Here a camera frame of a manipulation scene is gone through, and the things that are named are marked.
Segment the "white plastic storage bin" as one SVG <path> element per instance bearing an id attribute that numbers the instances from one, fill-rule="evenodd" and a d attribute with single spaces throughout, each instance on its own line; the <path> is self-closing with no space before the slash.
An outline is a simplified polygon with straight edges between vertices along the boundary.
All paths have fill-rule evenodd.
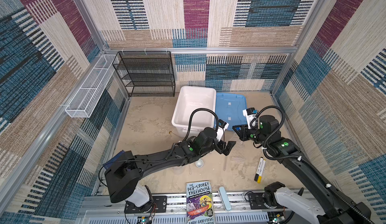
<path id="1" fill-rule="evenodd" d="M 206 108 L 215 111 L 217 92 L 213 88 L 183 86 L 180 90 L 175 111 L 172 117 L 172 125 L 177 130 L 177 135 L 184 138 L 189 127 L 192 112 L 198 108 Z M 206 127 L 215 125 L 215 117 L 207 111 L 199 111 L 194 114 L 189 137 L 197 136 Z"/>

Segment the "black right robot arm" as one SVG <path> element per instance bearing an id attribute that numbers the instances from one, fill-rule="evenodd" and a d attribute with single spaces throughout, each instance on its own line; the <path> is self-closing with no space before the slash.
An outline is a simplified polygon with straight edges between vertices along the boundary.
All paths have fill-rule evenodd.
<path id="1" fill-rule="evenodd" d="M 259 144 L 266 159 L 277 161 L 294 174 L 318 203 L 309 202 L 277 181 L 265 187 L 264 205 L 269 209 L 289 208 L 312 224 L 371 224 L 371 211 L 364 203 L 355 203 L 337 189 L 292 140 L 281 136 L 283 123 L 264 115 L 232 129 L 241 141 Z"/>

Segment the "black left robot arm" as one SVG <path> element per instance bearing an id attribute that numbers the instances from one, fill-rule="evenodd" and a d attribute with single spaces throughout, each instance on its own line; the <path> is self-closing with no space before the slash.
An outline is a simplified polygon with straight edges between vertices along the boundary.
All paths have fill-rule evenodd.
<path id="1" fill-rule="evenodd" d="M 147 155 L 120 152 L 104 164 L 110 202 L 125 200 L 138 208 L 145 206 L 152 202 L 152 197 L 148 187 L 140 187 L 142 178 L 167 168 L 194 163 L 212 151 L 228 156 L 235 145 L 235 141 L 217 139 L 217 131 L 206 127 L 197 137 L 175 143 L 169 150 Z"/>

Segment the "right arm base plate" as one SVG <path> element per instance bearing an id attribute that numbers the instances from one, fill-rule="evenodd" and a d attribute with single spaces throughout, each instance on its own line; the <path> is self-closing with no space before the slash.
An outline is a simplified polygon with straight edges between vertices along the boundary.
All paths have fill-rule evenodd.
<path id="1" fill-rule="evenodd" d="M 263 195 L 264 193 L 262 192 L 249 192 L 246 195 L 246 199 L 252 210 L 268 210 L 268 207 L 264 204 Z"/>

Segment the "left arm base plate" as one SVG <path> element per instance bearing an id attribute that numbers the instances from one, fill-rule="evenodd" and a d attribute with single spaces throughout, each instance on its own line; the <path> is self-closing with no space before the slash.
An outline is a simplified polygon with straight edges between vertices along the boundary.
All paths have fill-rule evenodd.
<path id="1" fill-rule="evenodd" d="M 152 199 L 142 207 L 137 207 L 131 202 L 126 202 L 124 214 L 149 214 L 151 212 L 165 213 L 167 206 L 167 196 L 153 196 Z"/>

